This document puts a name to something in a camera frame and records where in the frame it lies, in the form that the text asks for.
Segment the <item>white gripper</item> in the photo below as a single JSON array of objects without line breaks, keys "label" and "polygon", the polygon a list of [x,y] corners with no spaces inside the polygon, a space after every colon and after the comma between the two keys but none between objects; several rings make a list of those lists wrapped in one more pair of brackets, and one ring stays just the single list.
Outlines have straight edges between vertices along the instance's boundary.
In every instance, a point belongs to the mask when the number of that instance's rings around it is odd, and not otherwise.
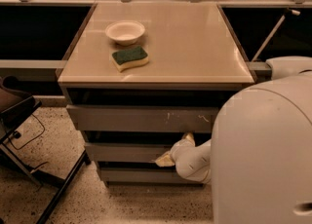
[{"label": "white gripper", "polygon": [[195,148],[195,140],[192,132],[186,132],[182,140],[176,142],[170,152],[165,152],[155,160],[155,164],[160,167],[173,167],[180,161],[188,157],[188,152]]}]

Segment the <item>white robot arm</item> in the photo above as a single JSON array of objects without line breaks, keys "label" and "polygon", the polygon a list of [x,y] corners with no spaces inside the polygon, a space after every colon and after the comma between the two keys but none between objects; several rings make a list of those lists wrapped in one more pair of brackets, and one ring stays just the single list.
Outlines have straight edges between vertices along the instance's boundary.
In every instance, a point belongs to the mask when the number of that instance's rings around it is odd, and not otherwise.
[{"label": "white robot arm", "polygon": [[236,93],[210,140],[187,133],[156,163],[211,183],[214,224],[312,224],[312,73]]}]

